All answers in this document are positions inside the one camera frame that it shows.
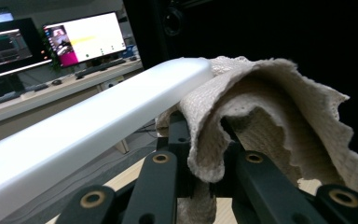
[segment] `black device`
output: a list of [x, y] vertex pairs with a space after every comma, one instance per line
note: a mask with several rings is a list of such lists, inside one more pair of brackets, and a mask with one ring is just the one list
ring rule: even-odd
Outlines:
[[26, 91], [18, 73], [51, 59], [31, 18], [0, 22], [0, 97]]
[[347, 94], [358, 152], [358, 1], [123, 0], [144, 69], [179, 57], [284, 58]]
[[62, 80], [60, 79], [55, 79], [54, 81], [51, 82], [51, 85], [53, 86], [58, 86], [62, 84]]
[[[358, 192], [323, 185], [314, 196], [297, 189], [269, 157], [245, 150], [224, 120], [222, 125], [233, 141], [225, 151], [225, 175], [209, 192], [232, 198], [238, 223], [358, 223]], [[176, 199], [192, 198], [200, 181], [187, 167], [189, 139], [185, 117], [171, 114], [169, 136], [158, 138], [136, 180], [118, 191], [99, 185], [80, 189], [56, 224], [176, 223]]]

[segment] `white desk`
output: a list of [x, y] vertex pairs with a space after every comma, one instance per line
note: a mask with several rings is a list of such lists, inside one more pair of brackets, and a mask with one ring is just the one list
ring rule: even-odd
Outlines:
[[126, 62], [78, 80], [75, 76], [67, 77], [61, 85], [51, 85], [25, 100], [19, 97], [4, 102], [0, 104], [0, 140], [101, 92], [105, 81], [142, 71], [140, 60]]

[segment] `beige towel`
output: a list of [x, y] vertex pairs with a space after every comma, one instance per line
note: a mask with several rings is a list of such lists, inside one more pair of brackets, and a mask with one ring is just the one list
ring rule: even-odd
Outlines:
[[[292, 183], [316, 178], [358, 191], [358, 154], [348, 148], [352, 129], [338, 114], [349, 96], [301, 76], [285, 59], [218, 57], [210, 62], [214, 78], [157, 118], [158, 132], [165, 135], [169, 115], [175, 110], [185, 115], [191, 134], [187, 164], [195, 176], [205, 183], [223, 177], [223, 153], [230, 142], [220, 126], [225, 117], [246, 150], [267, 154]], [[186, 223], [213, 223], [215, 199], [189, 200], [178, 201], [192, 206], [178, 210], [178, 220], [187, 216]], [[192, 209], [204, 210], [205, 221], [191, 222], [186, 211]]]

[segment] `keyboard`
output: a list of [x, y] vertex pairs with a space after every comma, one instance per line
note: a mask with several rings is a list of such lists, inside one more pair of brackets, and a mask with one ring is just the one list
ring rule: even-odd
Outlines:
[[113, 66], [125, 63], [125, 62], [126, 61], [121, 58], [121, 59], [117, 59], [117, 60], [114, 60], [114, 61], [109, 62], [109, 63], [101, 63], [100, 65], [92, 66], [92, 67], [87, 68], [85, 70], [78, 71], [78, 72], [75, 73], [75, 76], [76, 76], [76, 79], [81, 79], [82, 77], [84, 77], [86, 75], [89, 75], [91, 73], [98, 72], [98, 71], [103, 71], [105, 69], [108, 69], [110, 67], [113, 67]]
[[0, 97], [0, 104], [2, 104], [3, 102], [9, 101], [9, 100], [16, 99], [16, 98], [20, 97], [22, 94], [26, 93], [27, 91], [41, 91], [47, 87], [48, 87], [48, 84], [42, 83], [39, 85], [25, 87], [25, 91], [21, 91], [21, 92], [12, 91], [12, 92], [6, 93], [5, 95]]

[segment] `circular hole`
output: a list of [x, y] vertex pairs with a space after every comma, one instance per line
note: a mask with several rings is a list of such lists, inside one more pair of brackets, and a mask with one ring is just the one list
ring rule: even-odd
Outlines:
[[165, 29], [167, 35], [176, 35], [181, 29], [180, 15], [175, 10], [171, 10], [165, 17]]
[[139, 224], [153, 224], [155, 223], [155, 218], [152, 214], [145, 214], [139, 218]]
[[246, 160], [254, 163], [260, 163], [263, 161], [263, 158], [257, 154], [251, 153], [246, 155]]
[[353, 194], [344, 191], [342, 189], [332, 189], [329, 191], [330, 198], [341, 205], [347, 206], [347, 207], [357, 207], [358, 206], [358, 200], [356, 196]]
[[93, 208], [103, 203], [105, 194], [102, 191], [94, 190], [84, 195], [80, 205], [84, 208]]
[[292, 220], [296, 224], [310, 224], [310, 223], [312, 223], [308, 217], [304, 216], [303, 214], [299, 214], [299, 213], [295, 213], [294, 215], [292, 215]]
[[164, 163], [168, 161], [168, 156], [165, 154], [158, 154], [153, 157], [153, 162], [155, 163]]
[[89, 197], [87, 197], [86, 201], [88, 203], [95, 203], [100, 199], [100, 195], [98, 194], [92, 194]]

